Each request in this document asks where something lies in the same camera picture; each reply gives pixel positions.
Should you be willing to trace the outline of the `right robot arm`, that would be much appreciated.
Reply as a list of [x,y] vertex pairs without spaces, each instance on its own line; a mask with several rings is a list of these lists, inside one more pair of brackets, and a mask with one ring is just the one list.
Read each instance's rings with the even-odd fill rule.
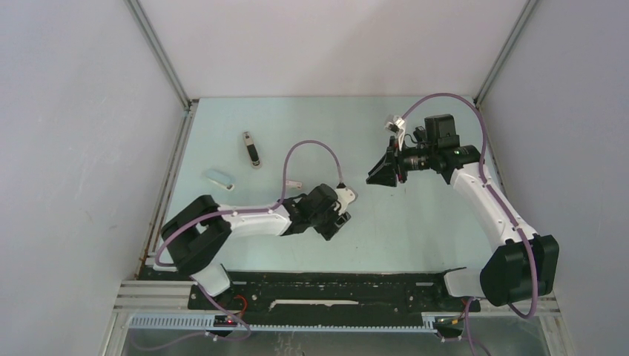
[[481,152],[462,145],[450,114],[429,116],[412,135],[414,145],[405,143],[406,120],[387,119],[391,132],[385,154],[368,173],[366,183],[396,187],[412,171],[432,170],[459,193],[473,209],[492,249],[479,270],[456,269],[432,288],[436,307],[450,310],[461,297],[488,300],[494,306],[532,300],[553,291],[559,243],[552,235],[540,235],[494,186]]

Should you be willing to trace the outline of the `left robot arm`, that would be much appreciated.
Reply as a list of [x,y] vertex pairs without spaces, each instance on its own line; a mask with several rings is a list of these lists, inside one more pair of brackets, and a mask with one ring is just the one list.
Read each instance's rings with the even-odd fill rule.
[[174,268],[205,290],[205,298],[217,309],[233,303],[234,288],[226,269],[214,258],[226,241],[238,237],[289,236],[313,228],[330,240],[350,220],[348,207],[357,194],[341,183],[326,184],[273,206],[231,207],[210,195],[191,202],[161,229],[162,243],[154,266]]

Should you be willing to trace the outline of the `beige and black large stapler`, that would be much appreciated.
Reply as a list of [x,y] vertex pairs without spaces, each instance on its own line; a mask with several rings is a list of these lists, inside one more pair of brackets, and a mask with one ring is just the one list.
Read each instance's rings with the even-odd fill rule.
[[254,169],[261,168],[262,164],[260,161],[260,155],[257,151],[256,145],[254,143],[253,137],[249,131],[243,132],[243,142],[246,147],[246,152],[248,154],[249,161],[251,166]]

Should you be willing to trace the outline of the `white staple box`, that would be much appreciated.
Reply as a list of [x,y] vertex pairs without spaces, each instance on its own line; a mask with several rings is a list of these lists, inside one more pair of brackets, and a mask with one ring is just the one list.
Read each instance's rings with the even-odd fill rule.
[[285,186],[289,189],[301,190],[303,188],[303,183],[288,179],[285,181]]

